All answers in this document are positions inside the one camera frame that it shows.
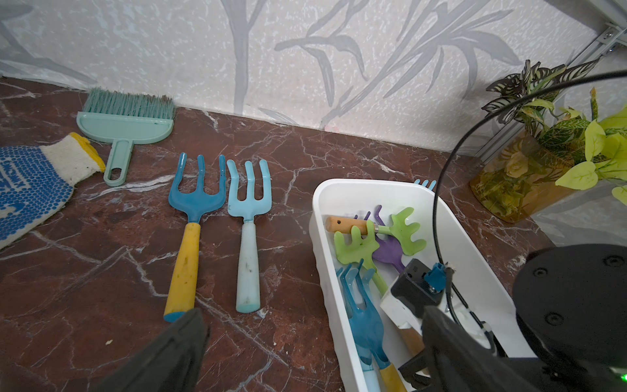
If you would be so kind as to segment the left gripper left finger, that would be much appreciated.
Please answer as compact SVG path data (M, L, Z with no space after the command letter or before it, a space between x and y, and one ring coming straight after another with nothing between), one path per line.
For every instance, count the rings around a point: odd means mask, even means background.
M94 391L194 391L210 328L192 309Z

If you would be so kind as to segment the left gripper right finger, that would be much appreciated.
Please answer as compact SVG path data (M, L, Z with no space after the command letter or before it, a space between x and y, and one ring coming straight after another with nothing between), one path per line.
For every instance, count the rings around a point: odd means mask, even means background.
M422 322L426 361L437 391L536 391L510 359L491 354L434 306Z

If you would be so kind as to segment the dark blue fork yellow handle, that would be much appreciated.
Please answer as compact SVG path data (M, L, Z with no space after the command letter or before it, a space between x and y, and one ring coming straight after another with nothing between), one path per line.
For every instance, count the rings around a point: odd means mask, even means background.
M202 155L198 157L199 174L195 191L188 194L179 191L186 161L187 154L182 153L168 195L169 204L187 216L163 314L164 320L168 323L176 322L184 313L194 308L199 272L200 222L203 215L222 208L227 198L225 156L221 155L218 159L220 177L217 194L208 194L204 191L206 164Z

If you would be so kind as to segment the light blue fork white handle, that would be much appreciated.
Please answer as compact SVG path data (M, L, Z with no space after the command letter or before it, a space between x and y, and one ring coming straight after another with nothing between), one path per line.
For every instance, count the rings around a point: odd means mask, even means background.
M230 190L227 211L232 217L242 217L242 239L238 259L236 310L238 313L253 313L261 308L259 260L256 244L254 218L264 215L272 207L272 186L269 166L266 160L259 161L262 175L263 197L255 198L256 177L253 164L246 161L247 197L238 199L239 175L233 160L227 161L230 173Z

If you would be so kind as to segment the light blue rake white handle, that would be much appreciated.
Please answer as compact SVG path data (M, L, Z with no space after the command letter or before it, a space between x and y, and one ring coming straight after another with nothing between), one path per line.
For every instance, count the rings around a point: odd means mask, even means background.
M428 189L430 191L434 191L434 188L437 185L437 181L436 180L420 180L420 179L416 179L414 181L414 183L416 185L418 185L418 186L425 187L426 189Z

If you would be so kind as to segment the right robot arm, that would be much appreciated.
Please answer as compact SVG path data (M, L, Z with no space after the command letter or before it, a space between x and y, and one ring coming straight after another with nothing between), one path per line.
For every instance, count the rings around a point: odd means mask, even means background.
M519 329L554 384L626 389L626 248L591 243L527 256L513 300Z

